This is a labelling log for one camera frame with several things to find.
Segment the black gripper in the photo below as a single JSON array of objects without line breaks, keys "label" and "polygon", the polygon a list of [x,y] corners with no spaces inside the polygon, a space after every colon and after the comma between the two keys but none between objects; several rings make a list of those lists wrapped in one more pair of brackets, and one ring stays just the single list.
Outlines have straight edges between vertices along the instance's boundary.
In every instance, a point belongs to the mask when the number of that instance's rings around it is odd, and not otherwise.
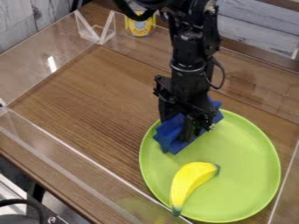
[{"label": "black gripper", "polygon": [[179,140],[190,142],[203,129],[211,130],[219,110],[213,105],[209,92],[213,85],[215,64],[207,62],[199,67],[171,64],[173,76],[157,75],[154,94],[159,98],[159,116],[165,123],[179,113],[185,114]]}]

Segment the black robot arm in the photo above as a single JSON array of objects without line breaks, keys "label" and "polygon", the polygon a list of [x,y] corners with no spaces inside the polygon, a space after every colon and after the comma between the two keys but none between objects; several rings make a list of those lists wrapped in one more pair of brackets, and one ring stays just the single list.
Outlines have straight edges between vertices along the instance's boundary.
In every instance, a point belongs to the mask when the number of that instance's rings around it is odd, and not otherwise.
[{"label": "black robot arm", "polygon": [[173,58],[173,75],[158,75],[154,94],[159,97],[161,119],[166,123],[183,115],[178,139],[190,141],[213,127],[219,112],[209,92],[221,88],[213,84],[214,68],[221,63],[214,53],[221,49],[218,27],[219,6],[214,0],[137,0],[145,12],[137,14],[127,0],[113,0],[135,21],[147,20],[157,11],[167,14]]}]

